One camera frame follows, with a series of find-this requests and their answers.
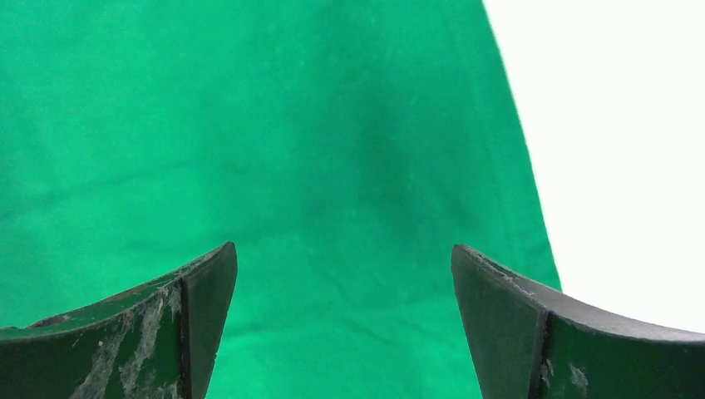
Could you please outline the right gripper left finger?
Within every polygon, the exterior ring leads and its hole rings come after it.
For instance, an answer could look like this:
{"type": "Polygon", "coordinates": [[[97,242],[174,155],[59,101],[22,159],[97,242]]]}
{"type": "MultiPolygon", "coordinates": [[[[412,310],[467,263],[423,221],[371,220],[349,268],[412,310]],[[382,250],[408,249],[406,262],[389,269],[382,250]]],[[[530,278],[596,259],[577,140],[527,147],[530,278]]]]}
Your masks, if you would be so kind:
{"type": "Polygon", "coordinates": [[[2,397],[205,397],[237,273],[228,242],[96,303],[3,328],[2,397]]]}

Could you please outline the green t shirt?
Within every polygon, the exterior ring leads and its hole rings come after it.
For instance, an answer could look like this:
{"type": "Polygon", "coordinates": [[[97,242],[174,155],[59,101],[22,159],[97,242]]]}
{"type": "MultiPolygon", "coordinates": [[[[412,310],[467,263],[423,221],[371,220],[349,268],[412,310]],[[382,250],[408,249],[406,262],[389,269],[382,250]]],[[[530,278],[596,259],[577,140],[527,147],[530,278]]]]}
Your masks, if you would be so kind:
{"type": "Polygon", "coordinates": [[[560,286],[485,4],[2,2],[2,325],[227,241],[209,397],[478,397],[452,247],[560,286]]]}

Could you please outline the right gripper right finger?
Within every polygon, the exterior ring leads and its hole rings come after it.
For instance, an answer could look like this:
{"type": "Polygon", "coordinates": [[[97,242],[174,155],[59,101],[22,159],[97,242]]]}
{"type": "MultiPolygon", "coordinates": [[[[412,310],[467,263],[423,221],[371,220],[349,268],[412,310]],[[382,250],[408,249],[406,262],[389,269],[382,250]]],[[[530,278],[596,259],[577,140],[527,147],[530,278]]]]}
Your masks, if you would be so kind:
{"type": "Polygon", "coordinates": [[[627,318],[458,244],[451,272],[484,398],[701,398],[704,336],[627,318]]]}

